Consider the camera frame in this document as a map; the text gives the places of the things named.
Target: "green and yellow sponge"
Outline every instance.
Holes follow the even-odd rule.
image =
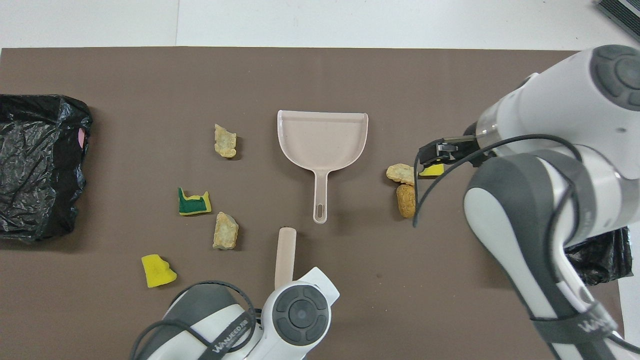
[[[209,192],[204,195],[193,195],[186,197],[182,188],[178,188],[178,213],[182,216],[210,213],[211,203],[209,202]]]

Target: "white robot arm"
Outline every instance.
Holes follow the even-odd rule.
[[[465,215],[554,355],[640,359],[564,255],[640,219],[640,52],[579,52],[530,76],[465,135],[423,147],[417,160],[453,163],[450,156],[480,149],[461,159],[473,160],[505,143],[471,179]]]

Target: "dustpan pan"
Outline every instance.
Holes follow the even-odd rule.
[[[327,219],[327,179],[356,161],[367,142],[366,113],[278,111],[280,148],[291,162],[316,176],[313,219]]]

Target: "dustpan handle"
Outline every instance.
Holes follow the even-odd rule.
[[[324,224],[326,222],[326,182],[329,172],[316,171],[315,173],[314,221],[317,224]]]

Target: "black cable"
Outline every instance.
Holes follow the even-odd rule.
[[[247,310],[247,313],[249,314],[249,317],[251,319],[251,324],[250,324],[250,330],[249,330],[249,335],[246,337],[246,339],[244,339],[244,341],[242,343],[240,343],[239,345],[236,345],[232,348],[229,349],[228,352],[234,352],[237,351],[241,348],[243,348],[249,341],[251,341],[251,338],[253,336],[253,333],[255,332],[255,325],[257,323],[257,316],[256,316],[256,310],[253,307],[253,303],[251,302],[251,299],[249,299],[249,296],[247,296],[247,294],[240,290],[240,288],[238,288],[236,285],[233,285],[229,282],[224,282],[224,281],[202,281],[202,282],[198,282],[196,284],[193,284],[191,286],[189,286],[188,288],[180,291],[178,293],[178,295],[176,295],[173,300],[171,301],[171,304],[173,305],[175,303],[175,301],[180,298],[180,296],[182,296],[182,294],[184,294],[185,292],[187,292],[189,289],[191,289],[192,287],[196,286],[196,285],[202,285],[202,284],[215,284],[215,285],[222,285],[222,286],[226,286],[228,288],[230,288],[231,290],[234,290],[235,292],[237,292],[238,294],[240,294],[240,296],[244,299],[244,301],[246,301],[249,309]],[[179,320],[160,320],[158,322],[155,322],[151,325],[149,325],[141,334],[140,336],[138,336],[138,339],[136,339],[136,341],[134,342],[133,348],[131,349],[131,360],[135,360],[135,354],[138,351],[138,347],[140,346],[140,342],[142,341],[142,339],[145,337],[145,335],[147,335],[149,333],[149,331],[155,329],[156,327],[162,326],[162,325],[172,325],[172,326],[176,326],[181,328],[184,331],[189,332],[192,336],[194,336],[196,339],[198,339],[201,343],[203,343],[206,347],[209,347],[211,345],[211,343],[209,343],[204,337],[202,337],[202,335],[200,335],[199,333],[197,333],[195,330],[193,330],[191,328],[191,326],[189,326],[188,324],[181,322]]]
[[[614,343],[616,343],[617,345],[619,345],[621,348],[625,349],[626,351],[632,352],[634,354],[639,354],[640,355],[640,347],[637,347],[627,341],[625,341],[623,338],[616,336],[614,334],[610,334],[607,337],[609,340],[613,341]]]
[[[178,328],[182,329],[183,331],[186,331],[186,332],[190,333],[194,338],[198,339],[204,346],[209,347],[209,345],[211,345],[211,343],[209,343],[202,335],[200,335],[198,332],[193,330],[189,326],[189,324],[187,324],[185,322],[182,322],[180,320],[160,320],[158,322],[154,322],[153,324],[149,325],[146,329],[142,330],[142,332],[140,333],[140,335],[138,336],[136,341],[134,341],[134,343],[133,343],[133,347],[131,348],[131,354],[129,355],[129,359],[130,360],[135,360],[136,359],[136,353],[138,352],[138,347],[140,346],[140,342],[142,342],[142,339],[151,330],[155,329],[156,327],[163,326],[163,325],[178,327]]]
[[[420,213],[420,209],[422,208],[422,205],[424,204],[424,201],[427,198],[427,195],[429,195],[429,193],[433,190],[433,188],[447,175],[449,175],[453,170],[455,170],[456,168],[458,168],[460,165],[466,163],[467,161],[474,159],[484,153],[486,153],[487,151],[490,151],[492,149],[495,149],[496,147],[502,146],[502,145],[506,145],[508,143],[512,143],[512,142],[519,142],[522,140],[551,140],[553,142],[557,142],[560,143],[561,145],[565,146],[567,149],[569,149],[569,151],[571,151],[571,153],[573,154],[573,156],[575,157],[576,160],[578,160],[579,162],[582,162],[582,156],[580,155],[580,152],[578,151],[578,149],[574,146],[574,144],[570,143],[569,141],[559,137],[559,136],[555,136],[555,135],[547,135],[547,134],[529,134],[529,135],[521,135],[521,136],[514,136],[512,138],[508,138],[505,140],[501,140],[499,142],[495,142],[489,146],[483,147],[482,149],[476,150],[474,152],[472,152],[471,154],[465,156],[464,158],[458,160],[455,164],[451,165],[445,172],[442,173],[442,175],[438,176],[433,183],[431,183],[431,186],[429,186],[429,188],[427,189],[427,191],[424,192],[424,194],[422,195],[422,197],[420,198],[419,202],[416,202],[415,205],[415,214],[413,215],[413,227],[417,227],[418,226],[418,215]],[[418,173],[417,173],[417,162],[419,159],[419,156],[421,154],[422,151],[419,151],[418,154],[416,154],[415,157],[415,161],[414,161],[414,167],[413,167],[413,178],[414,178],[414,188],[415,188],[415,198],[416,200],[418,199]]]

